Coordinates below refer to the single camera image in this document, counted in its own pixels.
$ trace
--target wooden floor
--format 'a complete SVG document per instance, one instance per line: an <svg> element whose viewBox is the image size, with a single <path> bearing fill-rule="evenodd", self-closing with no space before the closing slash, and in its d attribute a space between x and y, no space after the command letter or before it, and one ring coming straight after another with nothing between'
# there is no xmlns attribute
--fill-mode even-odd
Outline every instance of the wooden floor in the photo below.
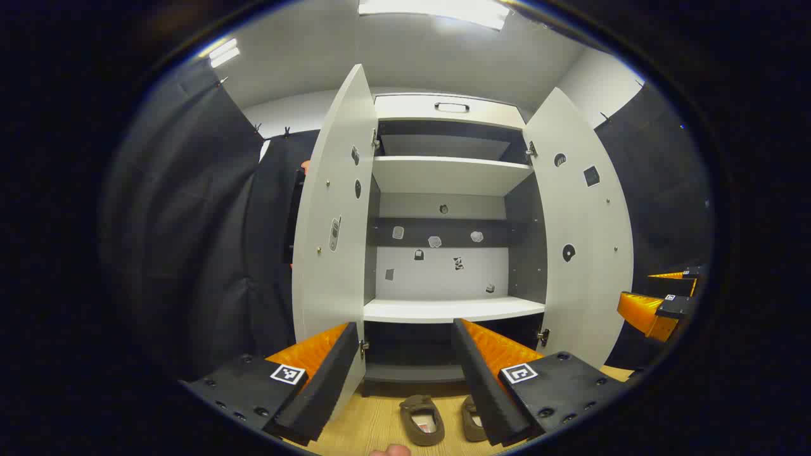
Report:
<svg viewBox="0 0 811 456"><path fill-rule="evenodd" d="M600 370L619 381L628 380L632 372L608 366ZM362 398L355 393L341 418L330 421L318 441L310 442L304 448L327 456L367 456L372 450L385 450L391 444L409 447L412 456L486 456L504 451L501 445L490 446L487 441L469 442L465 439L461 427L461 404L470 391L464 384L378 385L374 394ZM403 431L399 404L411 394L430 394L440 410L445 423L445 438L438 445L416 446Z"/></svg>

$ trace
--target brown slipper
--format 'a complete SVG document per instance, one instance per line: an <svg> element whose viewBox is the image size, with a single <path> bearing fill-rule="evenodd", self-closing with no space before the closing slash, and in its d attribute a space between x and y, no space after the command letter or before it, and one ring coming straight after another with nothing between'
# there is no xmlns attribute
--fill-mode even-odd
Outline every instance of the brown slipper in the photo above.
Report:
<svg viewBox="0 0 811 456"><path fill-rule="evenodd" d="M445 437L445 425L431 396L418 394L400 402L400 418L415 445L436 445Z"/></svg>
<svg viewBox="0 0 811 456"><path fill-rule="evenodd" d="M461 404L461 426L465 430L465 438L469 441L482 441L487 439L482 427L482 419L476 413L476 404L473 396L468 396Z"/></svg>

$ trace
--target drawer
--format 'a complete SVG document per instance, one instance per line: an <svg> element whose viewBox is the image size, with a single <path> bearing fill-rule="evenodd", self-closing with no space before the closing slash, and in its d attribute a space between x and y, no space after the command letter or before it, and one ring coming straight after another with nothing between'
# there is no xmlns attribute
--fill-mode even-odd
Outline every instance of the drawer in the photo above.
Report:
<svg viewBox="0 0 811 456"><path fill-rule="evenodd" d="M448 120L522 130L524 119L513 105L478 98L403 93L375 97L378 120Z"/></svg>

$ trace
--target ceiling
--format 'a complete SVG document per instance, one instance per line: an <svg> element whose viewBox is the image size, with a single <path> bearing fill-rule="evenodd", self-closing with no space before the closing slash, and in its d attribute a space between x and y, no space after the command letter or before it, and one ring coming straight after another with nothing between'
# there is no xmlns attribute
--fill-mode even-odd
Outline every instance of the ceiling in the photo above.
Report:
<svg viewBox="0 0 811 456"><path fill-rule="evenodd" d="M372 87L420 87L534 111L584 50L510 13L500 32L425 15L358 15L358 0L303 0L229 34L218 67L241 108L341 86L362 63Z"/></svg>

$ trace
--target open cabinet door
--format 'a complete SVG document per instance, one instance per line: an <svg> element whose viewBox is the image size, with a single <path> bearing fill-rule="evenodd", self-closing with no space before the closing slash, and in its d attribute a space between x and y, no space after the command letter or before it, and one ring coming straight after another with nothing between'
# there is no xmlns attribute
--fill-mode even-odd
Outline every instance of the open cabinet door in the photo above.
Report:
<svg viewBox="0 0 811 456"><path fill-rule="evenodd" d="M597 134L558 88L526 124L524 139L537 153L532 163L547 232L542 329L549 333L538 349L569 351L601 368L622 329L620 292L633 280L620 181Z"/></svg>
<svg viewBox="0 0 811 456"><path fill-rule="evenodd" d="M296 341L355 322L363 339L367 212L377 114L363 67L338 90L315 142L298 206L293 250ZM340 413L365 373L360 351L333 411Z"/></svg>

